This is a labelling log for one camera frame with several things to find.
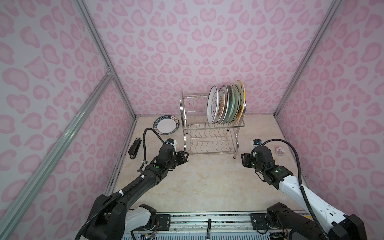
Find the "halloween cat star plate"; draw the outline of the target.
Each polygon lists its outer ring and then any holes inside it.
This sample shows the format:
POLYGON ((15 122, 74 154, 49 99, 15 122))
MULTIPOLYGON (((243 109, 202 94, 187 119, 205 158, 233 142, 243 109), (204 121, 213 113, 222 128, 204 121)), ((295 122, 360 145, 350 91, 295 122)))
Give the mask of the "halloween cat star plate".
POLYGON ((238 107, 238 112, 236 114, 236 121, 235 124, 240 123, 240 119, 243 115, 243 112, 245 110, 245 105, 246 105, 246 92, 245 92, 245 87, 242 81, 237 80, 235 82, 235 86, 238 88, 239 91, 239 107, 238 107))

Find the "orange sunburst plate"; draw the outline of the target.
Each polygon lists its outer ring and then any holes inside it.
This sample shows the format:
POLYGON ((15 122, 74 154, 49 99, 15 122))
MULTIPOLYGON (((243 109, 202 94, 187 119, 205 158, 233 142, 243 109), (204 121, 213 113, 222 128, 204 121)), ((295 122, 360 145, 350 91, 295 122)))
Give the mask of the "orange sunburst plate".
POLYGON ((218 109, 216 118, 214 120, 214 124, 218 124, 221 122, 221 118, 224 115, 224 108, 225 108, 225 103, 226 103, 226 100, 225 100, 226 96, 225 96, 224 90, 221 88, 218 91, 218 93, 219 93, 219 109, 218 109))
POLYGON ((224 93, 224 107, 223 107, 223 114, 219 120, 219 123, 225 124, 227 122, 227 116, 229 114, 231 90, 229 85, 222 86, 221 90, 224 93))

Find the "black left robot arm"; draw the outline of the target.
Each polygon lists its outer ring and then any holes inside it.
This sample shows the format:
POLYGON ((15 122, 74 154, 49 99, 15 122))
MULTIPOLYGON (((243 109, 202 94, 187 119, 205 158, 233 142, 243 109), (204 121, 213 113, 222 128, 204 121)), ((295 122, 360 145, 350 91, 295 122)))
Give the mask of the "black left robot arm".
POLYGON ((156 210, 142 205, 134 211, 131 206, 147 191, 158 185, 169 171, 188 162, 189 153, 176 151, 170 142, 164 143, 158 156, 140 175, 118 192, 110 196, 100 195, 95 200, 87 221, 75 236, 76 240, 120 240, 125 232, 139 227, 151 228, 155 223, 156 210))

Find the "silver two-tier dish rack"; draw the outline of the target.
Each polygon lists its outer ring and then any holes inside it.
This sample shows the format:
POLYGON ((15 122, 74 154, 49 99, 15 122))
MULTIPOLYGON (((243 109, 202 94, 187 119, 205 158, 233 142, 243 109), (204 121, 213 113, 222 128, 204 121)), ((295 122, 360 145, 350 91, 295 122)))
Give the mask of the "silver two-tier dish rack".
POLYGON ((239 132, 245 126, 238 123, 209 124, 207 120, 208 94, 180 92, 181 126, 184 151, 191 155, 232 155, 239 152, 239 132))

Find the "white plate black text rim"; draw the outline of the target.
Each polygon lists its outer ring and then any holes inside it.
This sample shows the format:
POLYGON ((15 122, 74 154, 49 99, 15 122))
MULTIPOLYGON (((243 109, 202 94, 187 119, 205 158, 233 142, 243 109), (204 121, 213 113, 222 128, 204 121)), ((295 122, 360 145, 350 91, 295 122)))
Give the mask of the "white plate black text rim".
POLYGON ((159 135, 171 135, 180 127, 180 120, 172 115, 164 115, 157 118, 153 124, 154 130, 159 135))

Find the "mint green flower plate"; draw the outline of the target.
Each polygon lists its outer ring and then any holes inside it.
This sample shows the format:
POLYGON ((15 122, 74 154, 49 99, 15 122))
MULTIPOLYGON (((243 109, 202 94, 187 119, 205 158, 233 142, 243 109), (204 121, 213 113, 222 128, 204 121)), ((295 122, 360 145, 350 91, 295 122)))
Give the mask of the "mint green flower plate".
POLYGON ((232 115, 233 115, 233 111, 234 111, 234 97, 233 97, 233 90, 232 90, 232 86, 230 86, 230 108, 229 108, 229 114, 227 116, 227 122, 226 124, 229 124, 231 123, 232 121, 232 115))

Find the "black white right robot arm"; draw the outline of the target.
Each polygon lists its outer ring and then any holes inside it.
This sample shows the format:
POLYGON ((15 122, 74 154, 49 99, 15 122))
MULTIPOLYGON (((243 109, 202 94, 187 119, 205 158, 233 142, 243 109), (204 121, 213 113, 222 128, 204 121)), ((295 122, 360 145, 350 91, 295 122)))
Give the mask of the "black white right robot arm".
POLYGON ((269 148, 254 146, 241 155, 245 168, 255 170, 261 180, 301 206, 311 218, 296 213, 287 205, 276 203, 267 208, 266 226, 279 227, 300 234, 308 240, 366 240, 364 222, 355 214, 347 215, 324 201, 302 184, 290 170, 277 165, 269 148))

